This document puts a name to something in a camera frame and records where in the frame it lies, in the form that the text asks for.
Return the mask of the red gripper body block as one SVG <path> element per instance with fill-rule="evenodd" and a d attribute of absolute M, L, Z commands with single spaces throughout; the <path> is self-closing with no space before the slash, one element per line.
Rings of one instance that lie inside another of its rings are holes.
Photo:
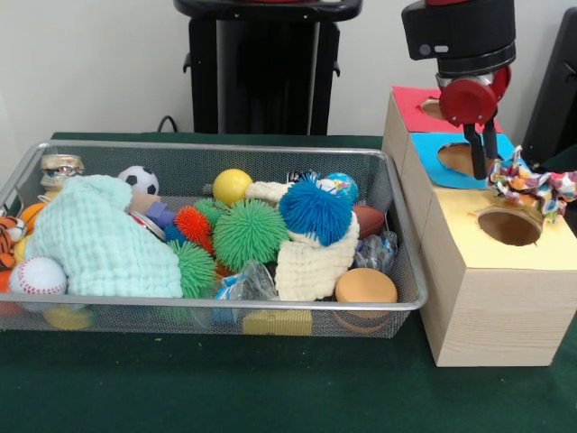
<path fill-rule="evenodd" d="M 511 67 L 459 78 L 439 76 L 440 111 L 454 126 L 485 125 L 496 115 L 511 80 Z"/>

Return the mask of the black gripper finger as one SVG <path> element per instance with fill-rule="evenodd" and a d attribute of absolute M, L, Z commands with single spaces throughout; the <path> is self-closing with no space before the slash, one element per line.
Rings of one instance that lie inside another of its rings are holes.
<path fill-rule="evenodd" d="M 476 180 L 484 180 L 487 177 L 487 161 L 481 136 L 477 133 L 474 124 L 465 124 L 463 133 L 471 147 L 473 176 Z"/>
<path fill-rule="evenodd" d="M 486 158 L 492 161 L 496 160 L 499 154 L 497 148 L 497 132 L 494 117 L 491 117 L 483 126 L 482 139 Z"/>

